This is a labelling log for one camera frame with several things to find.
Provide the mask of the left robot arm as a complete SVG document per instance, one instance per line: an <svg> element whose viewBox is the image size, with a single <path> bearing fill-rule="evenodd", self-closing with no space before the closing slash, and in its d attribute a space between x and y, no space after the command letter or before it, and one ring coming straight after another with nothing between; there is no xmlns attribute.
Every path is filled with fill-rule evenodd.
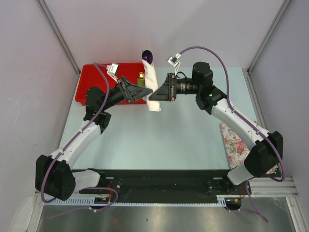
<svg viewBox="0 0 309 232"><path fill-rule="evenodd" d="M67 200L75 191L92 189L102 193L107 182L99 171L90 168L73 172L73 167L85 149L106 130L111 114L106 110L126 101L134 103L149 94L152 89L141 87L121 77L112 89L103 92L99 87L90 87L86 92L85 116L76 133L51 155L40 155L36 161L35 188L41 193L44 203Z"/></svg>

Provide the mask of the white paper napkin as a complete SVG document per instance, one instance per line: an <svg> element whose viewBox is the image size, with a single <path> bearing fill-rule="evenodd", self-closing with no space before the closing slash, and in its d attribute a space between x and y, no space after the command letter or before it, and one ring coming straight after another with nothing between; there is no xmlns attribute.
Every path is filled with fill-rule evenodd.
<svg viewBox="0 0 309 232"><path fill-rule="evenodd" d="M158 82L157 82L157 76L155 72L154 64L149 64L147 61L142 60L143 67L144 67L144 75L145 75L145 87L151 89L153 92L155 92L158 89ZM146 97L143 97L142 99L146 101L146 105L148 107L149 111L152 112L160 112L160 102L159 101L150 101L149 100L150 94Z"/></svg>

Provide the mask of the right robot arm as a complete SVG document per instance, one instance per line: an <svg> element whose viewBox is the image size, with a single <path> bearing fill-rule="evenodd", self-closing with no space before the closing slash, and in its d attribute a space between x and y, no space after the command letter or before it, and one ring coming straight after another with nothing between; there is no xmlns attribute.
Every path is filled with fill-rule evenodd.
<svg viewBox="0 0 309 232"><path fill-rule="evenodd" d="M225 123L250 151L241 165L228 172L223 181L226 193L234 194L240 184L262 177L279 164L283 154L282 135L277 131L270 133L238 112L228 102L227 95L213 84L213 71L208 63L195 63L191 78L179 79L177 74L168 73L163 85L149 100L172 102L179 94L194 94L199 109Z"/></svg>

